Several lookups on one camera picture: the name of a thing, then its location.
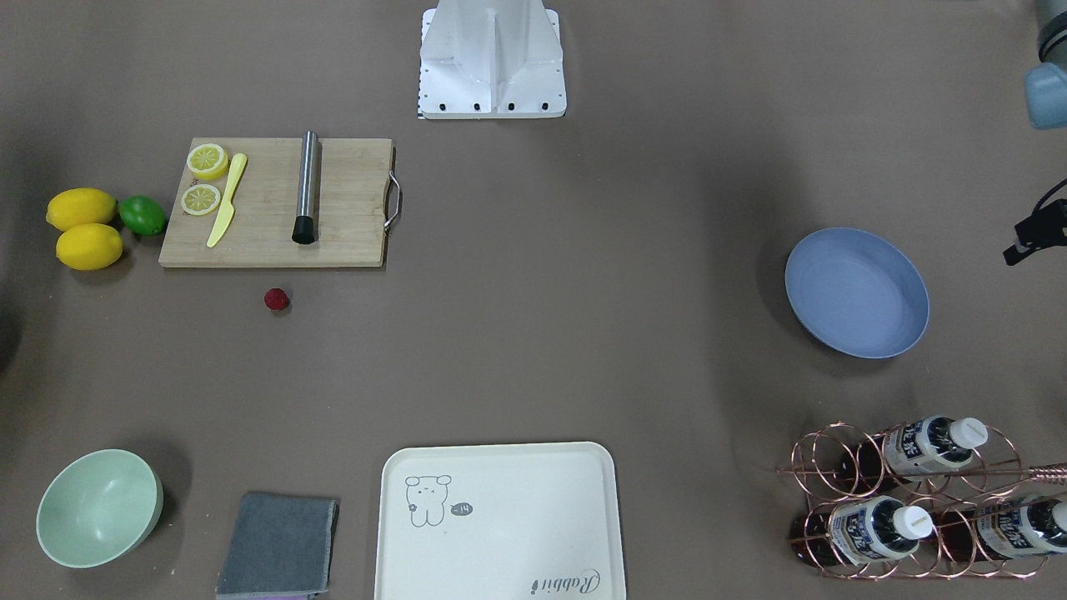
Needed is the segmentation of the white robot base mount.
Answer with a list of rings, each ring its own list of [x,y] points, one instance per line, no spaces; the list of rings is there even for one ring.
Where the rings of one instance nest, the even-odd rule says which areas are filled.
[[[439,1],[423,12],[420,119],[560,119],[559,15],[541,1]]]

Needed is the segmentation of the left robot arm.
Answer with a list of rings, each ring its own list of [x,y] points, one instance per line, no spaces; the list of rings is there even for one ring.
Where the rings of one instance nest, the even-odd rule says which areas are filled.
[[[1066,2],[1036,1],[1039,64],[1024,76],[1030,125],[1038,130],[1066,126]],[[1057,181],[1035,204],[1024,220],[1014,225],[1016,238],[1003,251],[1007,266],[1025,260],[1037,251],[1066,244],[1066,202],[1060,198],[1066,181]]]

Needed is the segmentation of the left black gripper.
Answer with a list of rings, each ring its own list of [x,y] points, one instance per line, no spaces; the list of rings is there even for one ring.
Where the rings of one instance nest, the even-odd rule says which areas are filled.
[[[1014,225],[1016,242],[1003,251],[1004,263],[1016,266],[1033,251],[1066,246],[1066,201],[1049,202]]]

